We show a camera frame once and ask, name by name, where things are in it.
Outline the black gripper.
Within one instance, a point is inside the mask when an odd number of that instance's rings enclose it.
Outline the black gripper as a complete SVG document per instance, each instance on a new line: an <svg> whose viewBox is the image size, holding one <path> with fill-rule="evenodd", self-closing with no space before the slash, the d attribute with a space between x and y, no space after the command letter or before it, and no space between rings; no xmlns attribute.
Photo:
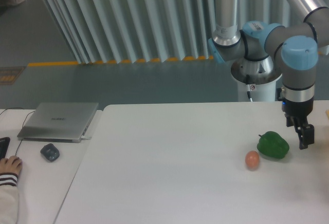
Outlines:
<svg viewBox="0 0 329 224"><path fill-rule="evenodd" d="M307 116L313 110L314 98L304 102L293 102L286 98L282 101L282 111L285 113L286 126L294 126L299 138L299 149L304 150L314 144L315 129L307 121Z"/></svg>

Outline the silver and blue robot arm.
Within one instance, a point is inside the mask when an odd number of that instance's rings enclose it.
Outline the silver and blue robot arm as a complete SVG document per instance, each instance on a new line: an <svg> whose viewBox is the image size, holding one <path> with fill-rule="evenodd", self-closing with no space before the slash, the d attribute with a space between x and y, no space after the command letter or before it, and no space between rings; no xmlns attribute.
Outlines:
<svg viewBox="0 0 329 224"><path fill-rule="evenodd" d="M237 27L238 0L215 0L216 28L209 39L214 59L234 60L232 76L251 91L282 79L274 98L282 102L286 125L294 127L299 148L314 143L313 110L318 49L328 45L328 6L323 0L287 0L302 23L292 27L247 22Z"/></svg>

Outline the person's hand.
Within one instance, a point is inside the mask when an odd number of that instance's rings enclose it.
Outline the person's hand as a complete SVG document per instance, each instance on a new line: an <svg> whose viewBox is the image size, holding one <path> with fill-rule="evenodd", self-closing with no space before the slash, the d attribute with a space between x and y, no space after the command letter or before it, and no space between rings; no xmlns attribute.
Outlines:
<svg viewBox="0 0 329 224"><path fill-rule="evenodd" d="M1 174L19 176L23 168L23 161L17 156L2 158L0 164Z"/></svg>

